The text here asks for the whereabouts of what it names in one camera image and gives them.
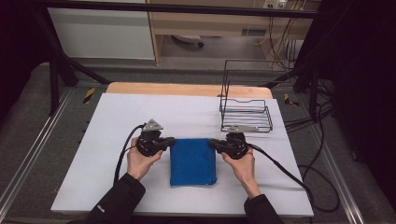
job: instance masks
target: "black sleeve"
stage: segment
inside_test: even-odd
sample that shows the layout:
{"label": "black sleeve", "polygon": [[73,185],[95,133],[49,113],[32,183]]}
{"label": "black sleeve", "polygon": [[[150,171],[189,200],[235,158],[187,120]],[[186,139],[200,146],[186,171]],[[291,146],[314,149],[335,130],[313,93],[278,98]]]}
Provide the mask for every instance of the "black sleeve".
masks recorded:
{"label": "black sleeve", "polygon": [[125,174],[91,210],[85,223],[129,224],[145,192],[138,180]]}
{"label": "black sleeve", "polygon": [[283,223],[267,197],[262,194],[245,201],[245,213],[248,224],[278,224]]}

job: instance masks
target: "black wire rack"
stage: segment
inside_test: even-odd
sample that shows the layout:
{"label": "black wire rack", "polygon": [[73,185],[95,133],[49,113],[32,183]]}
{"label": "black wire rack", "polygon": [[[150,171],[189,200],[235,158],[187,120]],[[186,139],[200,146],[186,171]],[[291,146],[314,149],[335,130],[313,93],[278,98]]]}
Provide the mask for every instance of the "black wire rack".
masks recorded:
{"label": "black wire rack", "polygon": [[[230,69],[231,63],[276,63],[277,69]],[[221,113],[221,130],[223,132],[269,133],[273,130],[271,114],[263,99],[234,99],[229,97],[230,88],[238,86],[262,86],[274,82],[268,75],[287,74],[281,61],[265,60],[226,60],[221,87],[219,111]]]}

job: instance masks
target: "white tabletop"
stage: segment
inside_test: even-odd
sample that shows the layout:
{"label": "white tabletop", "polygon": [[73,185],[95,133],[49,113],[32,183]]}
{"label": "white tabletop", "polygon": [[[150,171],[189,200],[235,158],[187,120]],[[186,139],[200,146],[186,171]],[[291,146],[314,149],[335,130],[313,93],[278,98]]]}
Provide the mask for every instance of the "white tabletop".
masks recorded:
{"label": "white tabletop", "polygon": [[[276,100],[266,100],[274,129],[270,133],[246,133],[247,142],[264,149],[301,179]],[[130,131],[155,119],[162,137],[218,138],[219,98],[104,93],[93,114],[78,152],[51,207],[54,212],[90,212],[111,188],[117,160]],[[312,217],[307,195],[259,152],[256,179],[276,212],[283,217]],[[169,149],[141,180],[146,194],[136,214],[151,216],[242,216],[245,191],[231,167],[216,156],[218,181],[212,186],[171,187]],[[126,172],[126,159],[120,176]]]}

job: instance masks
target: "blue cloth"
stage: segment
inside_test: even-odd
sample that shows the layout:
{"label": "blue cloth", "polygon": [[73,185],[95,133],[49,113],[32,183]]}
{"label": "blue cloth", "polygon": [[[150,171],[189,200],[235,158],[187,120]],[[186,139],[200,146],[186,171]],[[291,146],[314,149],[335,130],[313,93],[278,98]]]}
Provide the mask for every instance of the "blue cloth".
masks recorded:
{"label": "blue cloth", "polygon": [[171,186],[216,183],[216,151],[207,138],[177,139],[171,146]]}

